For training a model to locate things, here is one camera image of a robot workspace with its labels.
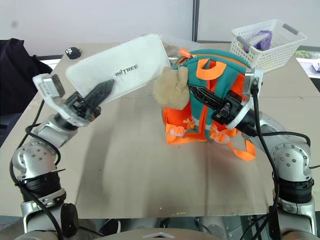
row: purple item in basket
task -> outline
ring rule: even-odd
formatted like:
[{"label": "purple item in basket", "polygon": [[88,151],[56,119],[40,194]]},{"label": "purple item in basket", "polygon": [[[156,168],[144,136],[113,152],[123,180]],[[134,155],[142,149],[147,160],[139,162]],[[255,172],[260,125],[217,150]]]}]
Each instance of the purple item in basket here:
[{"label": "purple item in basket", "polygon": [[258,35],[262,35],[262,34],[269,34],[265,39],[263,39],[261,42],[259,42],[257,45],[255,45],[254,47],[256,49],[261,49],[261,50],[268,50],[270,48],[271,45],[271,39],[272,39],[272,31],[268,31],[268,30],[262,30],[258,32]]}]

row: zipper pull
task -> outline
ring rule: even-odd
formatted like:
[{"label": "zipper pull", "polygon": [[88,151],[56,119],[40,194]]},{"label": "zipper pull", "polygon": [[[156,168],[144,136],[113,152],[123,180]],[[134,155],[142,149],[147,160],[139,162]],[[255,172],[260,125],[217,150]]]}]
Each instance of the zipper pull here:
[{"label": "zipper pull", "polygon": [[188,52],[188,50],[185,49],[185,48],[180,48],[180,49],[179,49],[179,54],[180,54],[181,56],[187,58],[187,59],[191,58],[191,53]]}]

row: stuffed toy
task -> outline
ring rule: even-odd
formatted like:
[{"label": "stuffed toy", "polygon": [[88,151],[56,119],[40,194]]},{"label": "stuffed toy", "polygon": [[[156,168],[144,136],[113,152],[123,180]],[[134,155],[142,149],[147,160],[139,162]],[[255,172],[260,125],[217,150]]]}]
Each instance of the stuffed toy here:
[{"label": "stuffed toy", "polygon": [[188,68],[181,66],[178,70],[164,67],[162,74],[153,83],[155,100],[165,108],[182,110],[190,99]]}]

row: cardboard surface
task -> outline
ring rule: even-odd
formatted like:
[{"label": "cardboard surface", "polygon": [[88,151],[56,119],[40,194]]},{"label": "cardboard surface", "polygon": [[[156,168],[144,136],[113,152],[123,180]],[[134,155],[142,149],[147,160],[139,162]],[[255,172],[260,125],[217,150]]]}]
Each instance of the cardboard surface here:
[{"label": "cardboard surface", "polygon": [[[228,46],[210,44],[206,47],[227,50]],[[82,58],[85,58],[112,45],[81,44],[76,47],[82,49]],[[66,96],[75,89],[66,79],[65,70],[78,60],[63,56],[54,70]],[[268,87],[268,81],[274,85],[279,83],[278,87]],[[288,131],[307,134],[311,138],[311,165],[319,165],[320,149],[316,146],[320,143],[320,112],[317,111],[320,97],[312,82],[295,59],[282,69],[267,73],[264,82],[260,110],[278,120]],[[9,161],[40,102],[36,95],[0,149],[0,215],[21,215],[22,197],[11,183]],[[60,149],[59,169],[66,168],[59,173],[61,186],[67,192],[66,203],[76,204],[80,218],[267,212],[272,203],[273,183],[270,164],[262,151],[257,149],[256,159],[244,162],[226,146],[217,143],[167,145],[161,107],[152,97],[151,84],[101,107],[101,116],[88,127],[79,129],[78,134]],[[44,121],[49,114],[54,111],[44,105],[39,121]],[[243,146],[240,136],[233,142]],[[320,210],[318,171],[320,168],[312,171],[313,193],[316,209]]]}]

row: white plastic basket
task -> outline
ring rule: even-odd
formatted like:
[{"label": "white plastic basket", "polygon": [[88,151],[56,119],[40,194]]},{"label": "white plastic basket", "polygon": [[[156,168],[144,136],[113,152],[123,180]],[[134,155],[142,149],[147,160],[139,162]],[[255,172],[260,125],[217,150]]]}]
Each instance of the white plastic basket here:
[{"label": "white plastic basket", "polygon": [[[261,30],[272,31],[270,49],[265,51],[256,49],[248,42]],[[233,29],[232,34],[234,38],[230,52],[245,59],[253,68],[263,68],[265,73],[285,65],[307,39],[306,35],[277,19],[239,27]],[[243,50],[243,46],[249,48],[248,53]]]}]

